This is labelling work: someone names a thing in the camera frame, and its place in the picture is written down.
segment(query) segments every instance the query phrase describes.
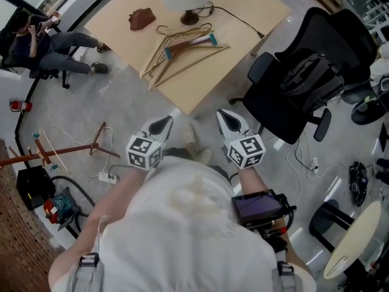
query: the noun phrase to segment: display screen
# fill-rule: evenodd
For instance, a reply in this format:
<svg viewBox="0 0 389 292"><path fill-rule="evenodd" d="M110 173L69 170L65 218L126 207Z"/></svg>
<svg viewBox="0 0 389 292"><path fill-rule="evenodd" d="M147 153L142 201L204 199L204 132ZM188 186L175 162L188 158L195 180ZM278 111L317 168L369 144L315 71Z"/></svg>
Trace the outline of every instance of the display screen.
<svg viewBox="0 0 389 292"><path fill-rule="evenodd" d="M282 209L281 203L271 194L256 196L246 200L236 200L236 207L242 218Z"/></svg>

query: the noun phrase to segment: gray concrete floor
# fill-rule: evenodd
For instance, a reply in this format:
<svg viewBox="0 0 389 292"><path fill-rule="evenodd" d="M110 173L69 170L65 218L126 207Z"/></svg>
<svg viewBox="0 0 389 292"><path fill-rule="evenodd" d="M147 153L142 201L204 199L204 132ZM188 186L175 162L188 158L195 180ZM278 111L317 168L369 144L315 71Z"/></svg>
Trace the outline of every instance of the gray concrete floor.
<svg viewBox="0 0 389 292"><path fill-rule="evenodd" d="M264 51L274 53L284 50L294 39L307 9L313 6L320 7L316 0L281 1L292 9L292 13L274 30L259 54ZM77 30L85 32L83 25ZM250 55L245 57L206 97L194 112L195 119L194 116L181 113L158 90L148 92L146 81L140 80L137 72L127 66L115 53L98 54L95 50L87 49L81 60L89 64L95 61L106 63L111 68L111 72L109 75L95 76L71 74L68 80L71 85L69 90L61 87L60 79L40 81L32 97L33 111L26 115L19 132L22 146L25 149L28 146L35 148L31 135L39 132L40 128L46 132L55 148L78 145L51 123L48 112L55 124L81 144L93 137L96 129L105 121L107 126L112 127L113 130L113 150L122 156L121 159L109 157L108 166L105 168L105 171L108 171L108 167L113 164L126 164L125 147L129 138L148 119L171 113L175 117L175 124L168 146L180 147L184 144L181 137L182 130L184 123L190 122L196 130L200 147L209 147L213 150L212 164L224 167L230 175L235 172L233 166L227 164L221 151L222 139L218 133L215 111L218 108L236 111L247 119L252 128L258 128L258 123L242 105L230 106L227 102L229 98L242 96L247 91L250 82L246 75L255 60L254 57ZM300 137L304 162L310 165L310 157L318 158L319 173L317 175L306 176L303 173L302 166L294 158L294 148L289 151L290 145L285 144L278 151L275 150L273 144L278 139L272 138L273 135L266 130L263 140L266 141L267 153L263 162L257 167L269 188L277 193L284 193L291 204L297 203L298 209L289 236L292 236L295 250L309 265L317 279L318 291L332 291L332 289L337 291L337 284L345 277L339 276L333 280L324 280L322 270L329 258L329 253L309 235L309 221L314 211L322 204L328 194L328 189L337 177L342 182L332 198L339 202L341 210L350 215L353 214L354 218L358 216L361 208L356 208L351 203L348 191L348 171L342 164L349 166L355 160L365 165L374 164L376 156L372 155L372 150L382 124L382 120L378 120L365 126L355 125L350 119L353 107L341 100L329 103L328 107L332 112L332 121L323 142L319 143L313 139L315 126L311 124L308 124L305 129L306 138L304 135ZM106 129L98 142L110 149L111 130ZM90 156L89 151L79 151L62 155L61 158L71 171L71 177L84 187L96 202L110 190L106 183L93 177L103 170L106 164L105 154L95 152L93 156ZM62 170L48 172L50 176L66 175ZM122 176L126 170L116 167L112 172ZM379 198L380 186L387 189L382 183L375 182L374 178L371 179L369 187L372 192L369 193L364 207L372 200ZM77 191L72 192L75 199L83 206L84 211L88 213L91 206ZM382 216L381 228L377 230L378 241L382 241L385 237L388 226L389 217L386 212ZM344 231L336 227L326 233L327 239L333 245L336 245L343 235ZM377 247L378 242L370 244L366 259Z"/></svg>

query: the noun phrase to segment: wooden stand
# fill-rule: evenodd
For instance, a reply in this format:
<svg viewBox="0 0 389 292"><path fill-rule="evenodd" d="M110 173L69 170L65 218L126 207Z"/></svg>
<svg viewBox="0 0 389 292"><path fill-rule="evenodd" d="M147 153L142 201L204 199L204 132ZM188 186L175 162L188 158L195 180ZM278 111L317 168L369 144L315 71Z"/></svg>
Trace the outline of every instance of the wooden stand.
<svg viewBox="0 0 389 292"><path fill-rule="evenodd" d="M109 155L113 155L115 157L120 158L120 155L118 155L117 153L113 153L107 149L101 148L99 146L99 144L96 142L100 133L104 129L105 125L106 125L105 122L103 122L103 124L101 125L100 129L98 130L95 138L93 139L93 142L91 144L88 144L88 145L58 149L56 151L45 151L43 149L43 146L42 146L41 142L39 141L39 139L35 139L35 143L40 151L40 154L43 156L44 161L47 164L51 163L51 160L49 157L55 156L55 153L57 153L58 155L61 155L63 153L72 153L74 151L80 151L80 150L84 150L84 149L90 149L90 152L89 152L90 155L92 154L93 149L97 149L97 150L100 150L100 151L107 153ZM37 153L31 153L30 151L29 151L29 155L26 155L26 156L18 156L13 150L11 150L11 152L15 155L15 157L14 158L7 158L7 159L0 159L0 167L2 167L4 165L18 163L18 162L26 162L26 161L31 161L31 160L35 160L35 159L41 159L40 155L38 155Z"/></svg>

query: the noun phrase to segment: round table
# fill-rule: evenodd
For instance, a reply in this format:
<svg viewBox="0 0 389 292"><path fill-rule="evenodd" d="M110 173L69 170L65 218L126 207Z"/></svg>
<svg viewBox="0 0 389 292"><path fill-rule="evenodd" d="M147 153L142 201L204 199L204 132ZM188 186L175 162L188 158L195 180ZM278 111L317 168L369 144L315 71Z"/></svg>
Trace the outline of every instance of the round table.
<svg viewBox="0 0 389 292"><path fill-rule="evenodd" d="M317 209L309 225L309 232L332 252L324 269L325 279L332 279L343 272L348 277L351 273L357 276L359 271L364 271L358 256L373 238L380 215L379 201L371 203L356 220L339 210L335 200L329 200ZM333 223L347 230L336 248L322 236Z"/></svg>

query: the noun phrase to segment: wooden table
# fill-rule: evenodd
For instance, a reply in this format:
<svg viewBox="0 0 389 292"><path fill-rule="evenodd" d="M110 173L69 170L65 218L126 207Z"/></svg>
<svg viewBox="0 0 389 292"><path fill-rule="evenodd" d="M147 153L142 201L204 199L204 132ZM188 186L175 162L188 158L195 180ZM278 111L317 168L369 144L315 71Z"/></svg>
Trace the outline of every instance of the wooden table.
<svg viewBox="0 0 389 292"><path fill-rule="evenodd" d="M211 1L265 35L290 14L289 8L278 0ZM152 9L157 19L143 30L131 31L129 14L147 7ZM155 45L156 32L153 27L163 24L173 30L177 29L181 26L181 14L182 12L168 10L160 0L112 0L85 27L139 72ZM200 20L193 27L202 23L212 23L218 42L227 43L231 48L205 59L158 86L165 96L187 114L261 41L250 27L220 9L215 9L211 17ZM202 54L199 51L191 55L193 59L193 55Z"/></svg>

